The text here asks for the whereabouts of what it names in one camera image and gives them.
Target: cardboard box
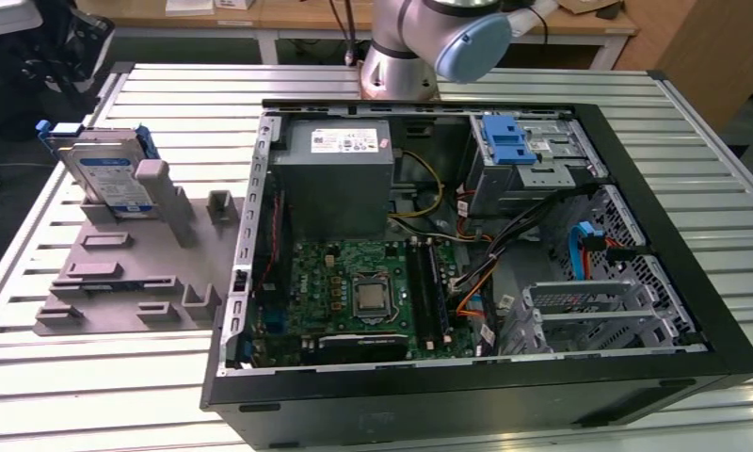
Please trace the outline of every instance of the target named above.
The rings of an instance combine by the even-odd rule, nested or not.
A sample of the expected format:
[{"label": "cardboard box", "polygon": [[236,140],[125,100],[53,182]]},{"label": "cardboard box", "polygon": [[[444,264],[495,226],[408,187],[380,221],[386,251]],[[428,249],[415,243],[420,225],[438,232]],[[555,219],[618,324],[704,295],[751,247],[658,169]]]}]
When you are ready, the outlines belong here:
[{"label": "cardboard box", "polygon": [[255,0],[215,0],[217,8],[249,9]]},{"label": "cardboard box", "polygon": [[619,2],[622,0],[558,0],[558,4],[572,11],[572,14],[595,11]]}]

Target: yellow wire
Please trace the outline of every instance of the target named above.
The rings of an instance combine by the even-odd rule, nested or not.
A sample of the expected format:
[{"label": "yellow wire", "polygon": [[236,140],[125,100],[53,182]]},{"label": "yellow wire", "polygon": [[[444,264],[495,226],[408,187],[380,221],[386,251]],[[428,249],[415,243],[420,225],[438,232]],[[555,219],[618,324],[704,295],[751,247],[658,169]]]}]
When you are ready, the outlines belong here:
[{"label": "yellow wire", "polygon": [[404,214],[388,214],[388,217],[391,218],[414,218],[414,217],[423,217],[424,215],[427,215],[430,212],[435,211],[439,206],[442,205],[442,201],[443,201],[443,183],[442,183],[442,178],[439,177],[439,174],[436,173],[436,171],[432,169],[432,167],[430,166],[430,164],[424,161],[424,159],[422,157],[419,157],[419,155],[416,153],[412,153],[410,151],[403,151],[404,153],[411,154],[416,160],[419,161],[419,163],[422,163],[422,165],[427,168],[427,170],[430,171],[430,173],[432,174],[432,177],[436,178],[436,184],[439,185],[439,197],[436,198],[436,201],[434,202],[434,204],[427,207],[424,210],[419,210],[419,212],[408,212]]}]

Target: wooden desk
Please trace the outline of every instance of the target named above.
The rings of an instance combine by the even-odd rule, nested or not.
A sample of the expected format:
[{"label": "wooden desk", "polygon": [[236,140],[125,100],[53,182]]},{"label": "wooden desk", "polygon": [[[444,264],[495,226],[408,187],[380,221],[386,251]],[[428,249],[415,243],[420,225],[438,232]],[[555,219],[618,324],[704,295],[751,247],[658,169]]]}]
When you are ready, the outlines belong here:
[{"label": "wooden desk", "polygon": [[259,0],[251,9],[216,8],[211,16],[165,16],[167,0],[75,0],[77,7],[127,27],[200,27],[259,26],[266,2]]},{"label": "wooden desk", "polygon": [[[168,17],[165,0],[76,0],[88,13],[104,16],[119,26],[120,36],[139,38],[253,38],[264,64],[279,64],[280,39],[339,40],[343,33],[328,0],[257,0],[252,9],[216,8],[215,15]],[[343,0],[335,0],[346,24]],[[370,40],[374,0],[352,0],[358,37]],[[558,9],[547,18],[550,43],[599,47],[591,69],[610,70],[628,38],[639,28],[626,14],[607,21],[594,14],[572,15]],[[536,26],[515,43],[540,44],[544,27]]]},{"label": "wooden desk", "polygon": [[[263,28],[338,30],[338,21],[330,8],[328,0],[261,0],[263,11],[260,24]],[[342,19],[346,24],[343,1],[335,0]],[[374,0],[352,0],[355,24],[358,30],[372,29]],[[547,17],[551,35],[622,35],[632,36],[639,31],[636,24],[624,13],[612,21],[595,17],[594,14],[574,15],[559,8]],[[532,31],[544,34],[544,27],[536,26]]]}]

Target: sticker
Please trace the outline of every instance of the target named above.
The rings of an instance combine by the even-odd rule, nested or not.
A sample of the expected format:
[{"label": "sticker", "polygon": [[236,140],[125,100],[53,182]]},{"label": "sticker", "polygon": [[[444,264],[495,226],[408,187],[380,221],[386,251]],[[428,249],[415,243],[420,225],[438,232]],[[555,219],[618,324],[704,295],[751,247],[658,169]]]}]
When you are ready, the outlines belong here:
[{"label": "sticker", "polygon": [[483,327],[480,328],[480,335],[486,339],[488,344],[494,347],[494,339],[496,338],[496,334],[494,333],[494,331],[491,330],[488,325],[486,325],[486,323],[483,324]]},{"label": "sticker", "polygon": [[128,213],[147,212],[153,208],[148,191],[135,179],[135,166],[127,158],[81,158],[80,170],[105,203]]},{"label": "sticker", "polygon": [[314,153],[378,153],[376,129],[315,129]]},{"label": "sticker", "polygon": [[253,22],[251,22],[251,21],[217,21],[217,25],[253,26]]},{"label": "sticker", "polygon": [[500,299],[500,302],[498,303],[498,309],[511,309],[514,301],[516,301],[516,298],[508,294],[504,294],[503,299]]},{"label": "sticker", "polygon": [[468,218],[468,202],[458,201],[458,215],[459,217]]},{"label": "sticker", "polygon": [[527,147],[530,148],[531,151],[539,153],[542,151],[550,152],[550,142],[546,139],[532,139],[531,141],[527,142]]}]

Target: slotted metal work surface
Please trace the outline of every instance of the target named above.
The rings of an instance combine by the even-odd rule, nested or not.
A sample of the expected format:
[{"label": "slotted metal work surface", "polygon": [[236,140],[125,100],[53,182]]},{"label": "slotted metal work surface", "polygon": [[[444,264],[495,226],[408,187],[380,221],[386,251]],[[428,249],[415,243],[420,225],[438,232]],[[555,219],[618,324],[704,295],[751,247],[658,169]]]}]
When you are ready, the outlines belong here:
[{"label": "slotted metal work surface", "polygon": [[[244,195],[264,98],[358,97],[338,67],[137,65],[113,75],[100,126],[153,131],[188,195]],[[670,84],[646,73],[499,70],[442,82],[444,100],[576,102],[608,120],[753,343],[753,180]],[[84,216],[53,173],[0,264],[0,450],[245,450],[199,410],[209,331],[39,337],[33,315]],[[380,444],[348,450],[753,450],[753,381],[624,428]]]}]

